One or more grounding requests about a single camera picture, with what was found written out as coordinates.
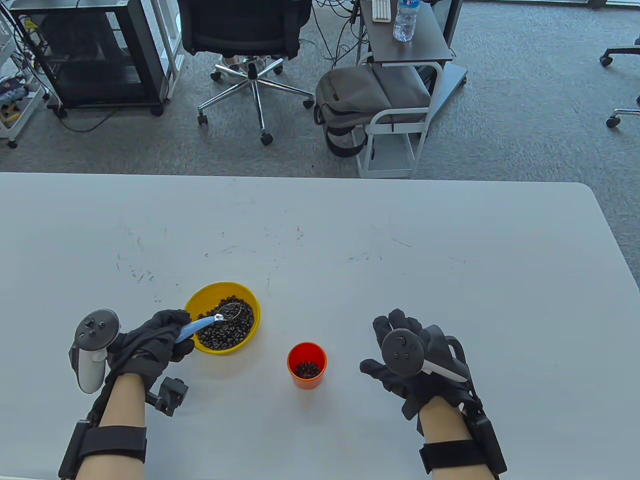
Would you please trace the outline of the person's right hand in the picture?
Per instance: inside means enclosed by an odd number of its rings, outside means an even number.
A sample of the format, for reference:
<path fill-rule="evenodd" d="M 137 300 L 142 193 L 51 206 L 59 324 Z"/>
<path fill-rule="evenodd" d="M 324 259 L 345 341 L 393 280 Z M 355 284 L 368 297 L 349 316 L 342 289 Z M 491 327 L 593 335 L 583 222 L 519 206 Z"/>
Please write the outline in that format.
<path fill-rule="evenodd" d="M 400 309 L 376 317 L 372 326 L 383 362 L 364 359 L 359 370 L 404 400 L 401 410 L 407 420 L 436 397 L 455 408 L 482 409 L 455 337 L 445 335 L 436 324 L 423 327 Z"/>

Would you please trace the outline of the person's left hand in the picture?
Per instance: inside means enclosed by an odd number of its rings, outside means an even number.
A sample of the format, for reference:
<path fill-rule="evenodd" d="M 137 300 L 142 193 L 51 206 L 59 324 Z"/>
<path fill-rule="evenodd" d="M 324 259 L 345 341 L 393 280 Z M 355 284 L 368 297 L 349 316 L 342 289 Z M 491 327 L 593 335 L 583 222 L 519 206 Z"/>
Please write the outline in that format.
<path fill-rule="evenodd" d="M 162 310 L 155 313 L 140 327 L 120 333 L 107 348 L 109 374 L 104 391 L 111 390 L 118 377 L 138 375 L 146 392 L 170 362 L 180 362 L 194 350 L 192 339 L 178 342 L 183 327 L 191 322 L 185 310 Z"/>

